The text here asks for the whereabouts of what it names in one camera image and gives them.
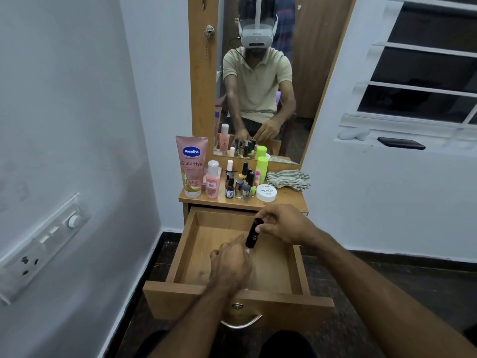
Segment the white vr headset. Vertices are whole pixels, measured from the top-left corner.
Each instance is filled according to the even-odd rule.
[[[244,48],[268,48],[271,47],[275,33],[277,32],[278,16],[275,15],[273,25],[260,22],[262,12],[262,0],[257,0],[255,8],[255,23],[249,22],[242,26],[243,20],[238,21],[238,34]]]

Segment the black lipstick tube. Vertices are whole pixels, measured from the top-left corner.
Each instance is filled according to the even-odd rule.
[[[257,243],[257,240],[259,238],[259,234],[255,232],[255,228],[258,225],[261,225],[263,222],[262,219],[254,219],[252,223],[252,228],[250,229],[250,232],[248,233],[247,241],[245,242],[245,246],[247,246],[249,249],[253,249],[255,244]]]

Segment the drawer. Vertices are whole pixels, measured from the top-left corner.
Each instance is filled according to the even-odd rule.
[[[146,281],[143,291],[158,319],[178,319],[209,281],[212,250],[247,236],[255,214],[192,207],[165,282]],[[311,296],[300,247],[260,234],[250,250],[253,271],[223,312],[222,323],[315,330],[334,309],[331,298]]]

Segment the window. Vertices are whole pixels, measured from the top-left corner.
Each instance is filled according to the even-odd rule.
[[[477,0],[386,7],[346,115],[477,133]]]

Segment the wooden table top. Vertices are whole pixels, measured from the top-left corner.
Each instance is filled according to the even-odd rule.
[[[238,172],[234,172],[235,179],[238,178]],[[194,205],[205,205],[205,206],[215,206],[215,207],[224,207],[228,209],[238,209],[238,210],[250,210],[250,211],[259,211],[267,203],[290,203],[298,208],[302,213],[308,215],[308,207],[303,197],[302,192],[296,192],[290,187],[283,187],[277,189],[277,198],[273,202],[262,202],[256,196],[250,199],[250,202],[243,202],[241,198],[226,198],[225,197],[225,171],[222,171],[220,179],[220,188],[218,192],[218,197],[211,199],[207,197],[207,194],[202,191],[200,197],[190,198],[187,197],[182,189],[179,195],[179,202],[182,203],[192,203]]]

